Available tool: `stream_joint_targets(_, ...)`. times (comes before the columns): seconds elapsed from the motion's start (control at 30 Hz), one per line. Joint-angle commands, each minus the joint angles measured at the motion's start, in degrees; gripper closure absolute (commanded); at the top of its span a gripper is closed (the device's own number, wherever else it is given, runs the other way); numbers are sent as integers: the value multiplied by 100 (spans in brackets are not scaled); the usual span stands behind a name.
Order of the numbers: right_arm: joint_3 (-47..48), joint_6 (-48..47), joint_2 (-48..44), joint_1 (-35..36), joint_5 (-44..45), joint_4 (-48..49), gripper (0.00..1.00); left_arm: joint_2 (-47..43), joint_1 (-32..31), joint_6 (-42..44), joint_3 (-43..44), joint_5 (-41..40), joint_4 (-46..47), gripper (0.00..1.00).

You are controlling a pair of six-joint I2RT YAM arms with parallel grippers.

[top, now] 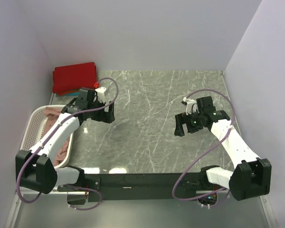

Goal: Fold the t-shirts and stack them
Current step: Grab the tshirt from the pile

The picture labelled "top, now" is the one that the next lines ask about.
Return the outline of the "pink t-shirt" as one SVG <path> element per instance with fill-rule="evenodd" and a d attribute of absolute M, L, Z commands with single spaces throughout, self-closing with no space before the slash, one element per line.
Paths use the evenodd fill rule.
<path fill-rule="evenodd" d="M 54 107 L 47 106 L 44 109 L 43 115 L 47 119 L 46 119 L 46 122 L 45 122 L 43 133 L 41 135 L 42 138 L 53 127 L 53 125 L 56 123 L 60 113 L 61 113 L 61 109 L 59 109 L 59 108 L 54 108 Z M 69 147 L 69 141 L 70 141 L 70 138 L 68 138 L 64 142 L 64 144 L 61 147 L 61 149 L 59 149 L 59 151 L 57 152 L 57 155 L 56 155 L 56 157 L 54 159 L 54 163 L 53 163 L 54 166 L 58 166 L 59 164 L 61 164 L 62 162 L 65 161 L 65 159 L 67 157 L 67 150 L 68 150 L 68 147 Z"/>

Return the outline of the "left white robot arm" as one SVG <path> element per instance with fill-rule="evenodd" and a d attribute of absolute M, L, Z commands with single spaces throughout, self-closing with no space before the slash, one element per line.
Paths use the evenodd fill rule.
<path fill-rule="evenodd" d="M 56 186 L 69 185 L 73 190 L 82 190 L 86 184 L 84 171 L 80 168 L 56 168 L 54 160 L 58 151 L 81 124 L 88 120 L 103 123 L 114 121 L 114 101 L 107 101 L 108 89 L 80 89 L 74 98 L 61 110 L 58 119 L 48 132 L 28 150 L 20 150 L 16 162 L 16 190 L 28 188 L 48 194 Z"/>

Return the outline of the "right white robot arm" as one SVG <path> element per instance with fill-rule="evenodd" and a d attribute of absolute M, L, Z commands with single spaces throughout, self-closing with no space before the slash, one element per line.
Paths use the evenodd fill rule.
<path fill-rule="evenodd" d="M 207 128 L 222 144 L 229 155 L 234 171 L 217 165 L 201 168 L 199 185 L 206 190 L 219 185 L 230 190 L 240 201 L 267 195 L 270 192 L 272 165 L 268 159 L 261 159 L 242 139 L 233 122 L 223 110 L 216 110 L 211 96 L 193 100 L 183 98 L 186 111 L 175 115 L 174 134 L 183 137 Z"/>

